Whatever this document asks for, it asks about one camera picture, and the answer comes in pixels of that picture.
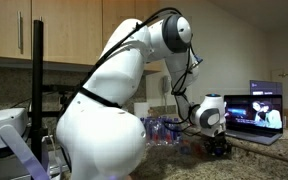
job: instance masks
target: screen image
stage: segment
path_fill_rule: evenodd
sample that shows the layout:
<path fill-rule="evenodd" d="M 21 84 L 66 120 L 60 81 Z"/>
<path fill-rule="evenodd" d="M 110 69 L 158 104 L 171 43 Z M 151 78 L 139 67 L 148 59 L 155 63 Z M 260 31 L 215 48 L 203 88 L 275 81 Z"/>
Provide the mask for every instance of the screen image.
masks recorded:
<path fill-rule="evenodd" d="M 283 128 L 281 95 L 227 95 L 224 102 L 228 126 Z"/>
<path fill-rule="evenodd" d="M 282 95 L 283 86 L 281 82 L 250 80 L 250 93 L 251 95 Z"/>

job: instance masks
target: black metal rod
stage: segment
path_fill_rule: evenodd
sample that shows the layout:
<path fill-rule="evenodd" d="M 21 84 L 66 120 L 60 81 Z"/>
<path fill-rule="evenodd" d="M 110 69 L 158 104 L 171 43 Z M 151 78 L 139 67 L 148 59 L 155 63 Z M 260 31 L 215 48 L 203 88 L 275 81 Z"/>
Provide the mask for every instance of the black metal rod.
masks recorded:
<path fill-rule="evenodd" d="M 34 20 L 31 150 L 39 162 L 42 159 L 43 27 L 42 21 Z"/>

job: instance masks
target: cabinet handle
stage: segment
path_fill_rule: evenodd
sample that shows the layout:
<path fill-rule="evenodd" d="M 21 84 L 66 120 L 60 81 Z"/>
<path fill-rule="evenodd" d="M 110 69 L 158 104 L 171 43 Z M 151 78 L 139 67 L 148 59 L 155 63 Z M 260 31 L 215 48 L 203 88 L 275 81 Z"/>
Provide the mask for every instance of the cabinet handle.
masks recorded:
<path fill-rule="evenodd" d="M 17 33 L 18 33 L 18 48 L 21 50 L 21 54 L 23 54 L 23 19 L 21 11 L 17 11 Z"/>

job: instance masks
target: white robot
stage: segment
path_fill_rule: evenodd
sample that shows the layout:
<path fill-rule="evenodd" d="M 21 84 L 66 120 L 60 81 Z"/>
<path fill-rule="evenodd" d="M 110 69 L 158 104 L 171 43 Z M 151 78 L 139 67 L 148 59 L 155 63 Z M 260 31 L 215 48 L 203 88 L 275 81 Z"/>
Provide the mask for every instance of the white robot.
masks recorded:
<path fill-rule="evenodd" d="M 161 20 L 148 26 L 157 18 Z M 210 138 L 206 145 L 211 153 L 227 149 L 222 97 L 206 95 L 197 107 L 185 96 L 201 62 L 191 39 L 188 21 L 174 8 L 161 9 L 145 22 L 127 19 L 119 25 L 57 124 L 56 137 L 72 180 L 125 179 L 138 166 L 145 129 L 140 119 L 120 107 L 137 91 L 144 65 L 157 60 L 166 62 L 179 116 L 201 127 Z"/>

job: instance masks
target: cabinet door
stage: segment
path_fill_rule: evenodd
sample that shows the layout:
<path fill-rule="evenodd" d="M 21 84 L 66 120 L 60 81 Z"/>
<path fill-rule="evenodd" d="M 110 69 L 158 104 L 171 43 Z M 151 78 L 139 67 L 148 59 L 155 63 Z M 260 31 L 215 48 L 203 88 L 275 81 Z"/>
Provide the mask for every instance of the cabinet door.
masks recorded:
<path fill-rule="evenodd" d="M 158 11 L 160 8 L 159 0 L 135 0 L 135 14 L 136 18 L 145 21 L 153 13 Z M 146 71 L 161 71 L 162 63 L 161 61 L 151 62 L 145 65 Z"/>
<path fill-rule="evenodd" d="M 101 0 L 32 0 L 44 23 L 44 60 L 93 65 L 102 52 Z"/>
<path fill-rule="evenodd" d="M 103 0 L 103 48 L 125 19 L 135 18 L 135 0 Z"/>
<path fill-rule="evenodd" d="M 0 0 L 0 57 L 31 59 L 30 24 L 30 0 Z"/>

